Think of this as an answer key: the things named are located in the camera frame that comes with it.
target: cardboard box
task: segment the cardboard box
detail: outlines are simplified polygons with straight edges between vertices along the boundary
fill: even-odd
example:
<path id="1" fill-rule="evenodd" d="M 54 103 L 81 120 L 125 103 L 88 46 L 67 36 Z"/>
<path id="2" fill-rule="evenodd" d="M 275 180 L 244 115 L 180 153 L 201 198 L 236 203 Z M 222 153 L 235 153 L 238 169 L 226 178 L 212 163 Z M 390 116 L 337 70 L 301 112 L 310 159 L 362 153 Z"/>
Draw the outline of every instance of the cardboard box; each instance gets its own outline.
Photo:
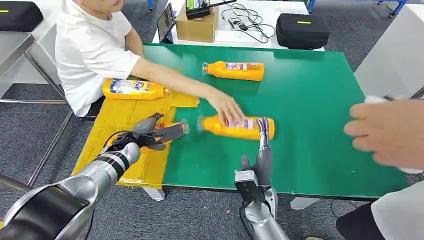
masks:
<path id="1" fill-rule="evenodd" d="M 186 4 L 181 8 L 175 19 L 176 34 L 179 40 L 213 43 L 215 30 L 218 27 L 218 7 L 214 7 L 214 14 L 188 20 L 186 16 Z"/>

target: gray carpet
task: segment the gray carpet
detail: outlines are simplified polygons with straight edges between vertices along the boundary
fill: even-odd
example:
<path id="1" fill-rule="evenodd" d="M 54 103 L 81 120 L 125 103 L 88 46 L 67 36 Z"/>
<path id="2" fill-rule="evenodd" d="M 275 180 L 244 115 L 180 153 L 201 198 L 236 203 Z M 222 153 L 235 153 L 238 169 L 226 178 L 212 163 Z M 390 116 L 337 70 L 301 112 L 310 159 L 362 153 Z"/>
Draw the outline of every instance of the gray carpet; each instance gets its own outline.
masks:
<path id="1" fill-rule="evenodd" d="M 151 42 L 165 0 L 155 0 L 147 10 L 145 0 L 126 0 L 123 9 L 143 41 Z M 314 14 L 323 17 L 331 30 L 325 47 L 343 52 L 355 70 L 392 21 L 390 10 L 374 1 L 318 0 Z M 48 85 L 14 84 L 6 98 L 57 99 Z M 27 182 L 46 147 L 69 111 L 66 105 L 0 104 L 0 171 Z M 73 117 L 53 151 L 36 186 L 59 181 L 71 173 L 84 146 L 92 122 Z M 0 184 L 0 216 L 22 195 Z M 326 240 L 342 240 L 335 228 L 336 217 L 330 200 L 294 211 L 292 196 L 279 196 L 278 223 L 293 240 L 318 235 Z M 138 187 L 115 186 L 99 203 L 90 240 L 245 240 L 248 239 L 238 217 L 242 202 L 236 193 L 171 189 L 166 199 L 153 201 Z M 354 207 L 336 200 L 334 212 L 341 216 Z"/>

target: cable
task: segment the cable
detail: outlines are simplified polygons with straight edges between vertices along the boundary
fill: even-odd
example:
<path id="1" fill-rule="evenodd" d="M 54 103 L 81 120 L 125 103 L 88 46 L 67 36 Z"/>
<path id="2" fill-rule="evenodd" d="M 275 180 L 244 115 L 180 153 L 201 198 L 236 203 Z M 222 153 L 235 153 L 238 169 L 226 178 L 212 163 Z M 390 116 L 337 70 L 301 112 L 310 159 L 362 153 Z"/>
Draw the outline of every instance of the cable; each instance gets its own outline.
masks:
<path id="1" fill-rule="evenodd" d="M 335 213 L 334 213 L 334 209 L 333 209 L 333 203 L 334 203 L 334 201 L 336 201 L 337 199 L 333 199 L 333 200 L 331 200 L 331 202 L 330 202 L 330 209 L 331 209 L 331 212 L 332 212 L 332 214 L 333 214 L 333 216 L 336 218 L 336 219 L 338 219 L 338 218 L 340 218 L 341 216 L 337 216 Z M 357 209 L 358 207 L 353 203 L 353 202 L 351 202 L 351 201 L 347 201 L 350 205 L 352 205 L 355 209 Z"/>
<path id="2" fill-rule="evenodd" d="M 240 22 L 239 22 L 238 24 L 231 24 L 230 20 L 232 20 L 232 19 L 236 19 L 237 17 L 232 17 L 232 18 L 229 18 L 229 19 L 228 19 L 228 21 L 230 22 L 231 27 L 232 27 L 232 28 L 233 28 L 236 32 L 242 32 L 242 33 L 245 33 L 246 35 L 250 36 L 251 38 L 253 38 L 253 39 L 255 39 L 256 41 L 258 41 L 258 42 L 260 42 L 260 43 L 263 43 L 263 44 L 268 43 L 268 41 L 269 41 L 272 37 L 274 37 L 274 36 L 276 35 L 276 33 L 277 33 L 277 32 L 276 32 L 276 29 L 275 29 L 273 26 L 269 25 L 269 24 L 262 23 L 262 22 L 264 21 L 264 18 L 263 18 L 262 16 L 260 16 L 260 15 L 258 14 L 258 12 L 257 12 L 257 11 L 255 11 L 255 10 L 253 10 L 253 9 L 246 8 L 244 5 L 242 5 L 242 4 L 240 4 L 240 3 L 233 3 L 233 4 L 229 4 L 229 3 L 227 3 L 226 5 L 230 6 L 231 8 L 223 10 L 223 11 L 222 11 L 222 13 L 221 13 L 221 17 L 222 17 L 222 19 L 223 19 L 223 20 L 226 20 L 226 19 L 225 19 L 225 17 L 224 17 L 224 13 L 225 13 L 226 11 L 232 11 L 232 13 L 233 13 L 235 16 L 237 16 L 237 17 L 238 17 L 238 19 L 240 20 Z M 239 14 L 239 13 L 237 13 L 235 10 L 243 11 L 243 12 L 244 12 L 244 13 L 246 13 L 247 15 L 245 15 L 245 14 Z M 245 18 L 247 18 L 247 20 L 251 23 L 251 24 L 245 25 L 245 29 L 246 29 L 246 30 L 240 30 L 239 25 L 244 24 L 240 17 L 245 17 Z M 272 28 L 272 30 L 273 30 L 273 34 L 272 34 L 272 35 L 267 35 L 267 34 L 264 32 L 264 29 L 262 28 L 263 26 L 267 26 L 267 27 Z M 258 31 L 258 32 L 259 32 L 259 33 L 260 33 L 260 34 L 261 34 L 261 35 L 262 35 L 262 36 L 266 39 L 266 41 L 259 40 L 259 39 L 257 39 L 256 37 L 254 37 L 253 35 L 251 35 L 250 33 L 248 33 L 248 31 L 247 31 L 247 30 L 249 30 L 249 29 L 255 29 L 256 31 Z"/>
<path id="3" fill-rule="evenodd" d="M 88 227 L 87 233 L 85 234 L 84 240 L 87 240 L 89 238 L 90 232 L 92 230 L 93 227 L 93 220 L 94 220 L 94 211 L 96 209 L 93 209 L 93 212 L 91 213 L 91 220 L 90 220 L 90 226 Z"/>
<path id="4" fill-rule="evenodd" d="M 249 230 L 248 226 L 246 225 L 246 222 L 243 218 L 244 214 L 242 213 L 242 211 L 249 205 L 251 204 L 252 201 L 245 201 L 243 203 L 243 205 L 238 209 L 238 215 L 240 216 L 240 221 L 243 224 L 243 228 L 246 231 L 247 235 L 249 236 L 250 240 L 254 240 L 253 239 L 253 235 L 251 233 L 251 231 Z"/>
<path id="5" fill-rule="evenodd" d="M 109 142 L 109 140 L 111 139 L 111 138 L 113 138 L 115 135 L 117 135 L 117 134 L 128 134 L 128 133 L 131 133 L 131 134 L 138 134 L 138 135 L 145 135 L 145 134 L 142 134 L 142 133 L 140 133 L 140 132 L 138 132 L 138 131 L 131 131 L 131 130 L 121 130 L 121 131 L 116 131 L 116 132 L 114 132 L 114 133 L 112 133 L 112 135 L 110 135 L 108 138 L 107 138 L 107 140 L 104 142 L 104 145 L 103 145 L 103 148 L 104 147 L 106 147 L 106 145 L 108 144 L 108 142 Z"/>

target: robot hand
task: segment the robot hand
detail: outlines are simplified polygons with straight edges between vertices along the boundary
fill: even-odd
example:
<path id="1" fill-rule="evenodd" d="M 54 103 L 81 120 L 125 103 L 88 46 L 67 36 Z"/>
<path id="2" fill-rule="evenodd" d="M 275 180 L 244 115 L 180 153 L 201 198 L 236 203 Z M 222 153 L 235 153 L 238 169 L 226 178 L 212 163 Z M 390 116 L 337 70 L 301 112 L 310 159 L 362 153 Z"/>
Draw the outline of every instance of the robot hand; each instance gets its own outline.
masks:
<path id="1" fill-rule="evenodd" d="M 165 149 L 165 142 L 180 138 L 188 125 L 175 123 L 155 129 L 163 114 L 139 121 L 131 130 L 114 133 L 105 146 L 80 172 L 54 184 L 27 192 L 9 209 L 0 230 L 2 240 L 76 239 L 94 212 L 96 203 L 137 162 L 141 147 Z"/>
<path id="2" fill-rule="evenodd" d="M 278 196 L 271 186 L 272 154 L 268 120 L 263 117 L 256 123 L 260 134 L 256 163 L 251 167 L 248 157 L 243 156 L 241 171 L 234 176 L 234 185 L 244 200 L 239 209 L 240 219 L 252 240 L 289 240 L 276 221 Z"/>

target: yellow mat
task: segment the yellow mat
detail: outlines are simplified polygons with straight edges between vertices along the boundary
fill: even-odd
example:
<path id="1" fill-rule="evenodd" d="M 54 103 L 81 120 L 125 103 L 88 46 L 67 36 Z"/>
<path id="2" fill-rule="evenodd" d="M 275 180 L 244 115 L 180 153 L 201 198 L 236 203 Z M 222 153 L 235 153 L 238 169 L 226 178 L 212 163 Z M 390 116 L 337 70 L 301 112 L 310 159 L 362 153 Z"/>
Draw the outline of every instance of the yellow mat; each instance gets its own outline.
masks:
<path id="1" fill-rule="evenodd" d="M 156 112 L 164 114 L 157 124 L 167 125 L 174 121 L 175 107 L 197 108 L 198 104 L 198 98 L 175 91 L 170 97 L 162 97 L 157 100 L 106 99 L 72 175 L 78 173 L 100 153 L 106 139 L 114 132 L 130 130 L 135 123 Z M 169 143 L 166 144 L 166 149 L 163 151 L 154 151 L 143 147 L 140 159 L 124 173 L 117 185 L 161 188 L 169 150 Z"/>

